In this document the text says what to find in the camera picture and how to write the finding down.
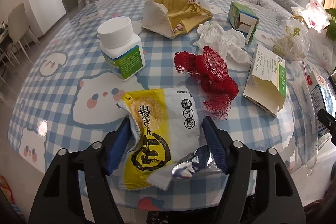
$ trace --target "white bottle cap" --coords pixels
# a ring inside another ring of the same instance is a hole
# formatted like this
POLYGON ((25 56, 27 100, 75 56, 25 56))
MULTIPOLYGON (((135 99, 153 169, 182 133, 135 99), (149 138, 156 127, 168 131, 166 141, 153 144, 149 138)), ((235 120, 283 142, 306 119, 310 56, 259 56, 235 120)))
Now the white bottle cap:
POLYGON ((133 27, 129 17, 115 17, 98 27, 100 41, 105 48, 117 48, 132 38, 133 27))

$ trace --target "silver foil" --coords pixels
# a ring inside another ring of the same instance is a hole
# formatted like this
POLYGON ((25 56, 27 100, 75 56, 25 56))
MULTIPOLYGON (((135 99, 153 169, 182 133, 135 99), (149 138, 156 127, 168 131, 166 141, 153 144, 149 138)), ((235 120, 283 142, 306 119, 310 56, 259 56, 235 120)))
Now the silver foil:
POLYGON ((221 173, 208 145, 197 148, 195 152, 181 159, 174 166, 171 175, 174 179, 189 179, 198 172, 204 175, 221 173))

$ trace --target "blue gripper pad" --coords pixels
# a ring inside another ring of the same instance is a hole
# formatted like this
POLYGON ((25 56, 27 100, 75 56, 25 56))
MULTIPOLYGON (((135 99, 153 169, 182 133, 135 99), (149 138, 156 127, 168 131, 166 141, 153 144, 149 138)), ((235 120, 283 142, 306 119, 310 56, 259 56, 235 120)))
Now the blue gripper pad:
POLYGON ((119 127, 119 136, 111 147, 110 151, 107 152, 108 160, 106 170, 109 174, 116 169, 120 164, 121 158, 125 152, 128 141, 132 136, 130 121, 127 123, 122 123, 119 127))
POLYGON ((210 117, 203 119, 202 127, 204 135, 217 167, 221 169, 223 173, 227 174, 229 166, 226 161, 226 151, 216 134, 216 128, 213 127, 209 119, 210 117))

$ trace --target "screw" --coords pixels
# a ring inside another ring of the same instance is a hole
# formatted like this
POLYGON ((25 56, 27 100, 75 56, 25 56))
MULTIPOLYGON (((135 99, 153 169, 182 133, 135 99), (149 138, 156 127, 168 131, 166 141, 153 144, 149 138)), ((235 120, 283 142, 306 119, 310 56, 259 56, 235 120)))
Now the screw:
POLYGON ((62 148, 58 151, 58 155, 63 156, 67 153, 67 150, 65 148, 62 148))
POLYGON ((234 141, 233 146, 236 147, 236 148, 241 148, 241 147, 243 147, 243 143, 240 142, 240 141, 234 141))
POLYGON ((102 143, 101 142, 95 142, 92 144, 92 148, 93 149, 99 149, 102 147, 102 143))
POLYGON ((276 154, 278 153, 278 151, 277 151, 275 148, 271 147, 271 148, 268 150, 268 153, 270 153, 270 154, 272 154, 272 155, 276 155, 276 154))

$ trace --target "red mesh bag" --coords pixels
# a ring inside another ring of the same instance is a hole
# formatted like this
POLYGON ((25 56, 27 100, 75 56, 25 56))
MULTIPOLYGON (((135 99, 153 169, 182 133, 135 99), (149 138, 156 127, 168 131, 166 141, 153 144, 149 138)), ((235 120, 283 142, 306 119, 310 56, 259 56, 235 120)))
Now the red mesh bag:
POLYGON ((226 63, 219 54, 205 46, 203 55, 177 52, 174 63, 178 72, 188 72, 201 82, 209 98, 203 103, 206 110, 217 118, 226 118, 232 100, 238 95, 238 86, 229 76, 226 63))

